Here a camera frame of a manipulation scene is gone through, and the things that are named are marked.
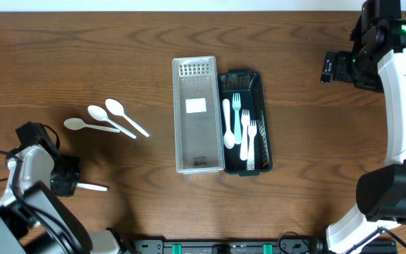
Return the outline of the white plastic fork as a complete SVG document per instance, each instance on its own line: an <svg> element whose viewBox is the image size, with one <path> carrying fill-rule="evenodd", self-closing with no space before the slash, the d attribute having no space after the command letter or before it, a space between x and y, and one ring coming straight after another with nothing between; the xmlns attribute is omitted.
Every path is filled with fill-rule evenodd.
<svg viewBox="0 0 406 254"><path fill-rule="evenodd" d="M242 142L240 144L240 159L242 161L246 161L247 160L247 146L248 146L247 129L250 124L250 111L248 109L242 110L241 124L242 124Z"/></svg>
<svg viewBox="0 0 406 254"><path fill-rule="evenodd" d="M257 125L255 120L251 120L248 126L249 147L247 151L247 170L254 170L254 138L257 134Z"/></svg>

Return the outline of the white plastic utensil handle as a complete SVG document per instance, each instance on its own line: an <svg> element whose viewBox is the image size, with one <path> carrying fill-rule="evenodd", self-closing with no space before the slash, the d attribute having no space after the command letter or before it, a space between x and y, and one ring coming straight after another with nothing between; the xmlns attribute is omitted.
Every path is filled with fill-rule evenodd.
<svg viewBox="0 0 406 254"><path fill-rule="evenodd" d="M241 123L240 123L240 109L241 109L241 99L240 94L235 92L232 99L232 108L234 110L234 136L235 144L239 145L242 142L242 133L241 133Z"/></svg>

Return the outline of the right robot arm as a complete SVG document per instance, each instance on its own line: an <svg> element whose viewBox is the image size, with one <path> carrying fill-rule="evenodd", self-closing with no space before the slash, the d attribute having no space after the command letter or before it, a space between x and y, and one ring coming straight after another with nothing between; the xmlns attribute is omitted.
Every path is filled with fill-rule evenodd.
<svg viewBox="0 0 406 254"><path fill-rule="evenodd" d="M330 253L360 253L382 233L406 225L406 20L361 15L351 52L329 52L321 81L352 83L385 96L388 144L384 166L361 176L356 203L326 229Z"/></svg>

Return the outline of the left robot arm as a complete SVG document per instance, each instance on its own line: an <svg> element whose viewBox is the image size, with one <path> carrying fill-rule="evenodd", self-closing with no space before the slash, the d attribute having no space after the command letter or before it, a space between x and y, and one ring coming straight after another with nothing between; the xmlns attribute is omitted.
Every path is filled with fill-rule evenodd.
<svg viewBox="0 0 406 254"><path fill-rule="evenodd" d="M65 161L56 147L24 145L7 153L10 171L0 199L0 253L124 253L107 228L88 232L51 189Z"/></svg>

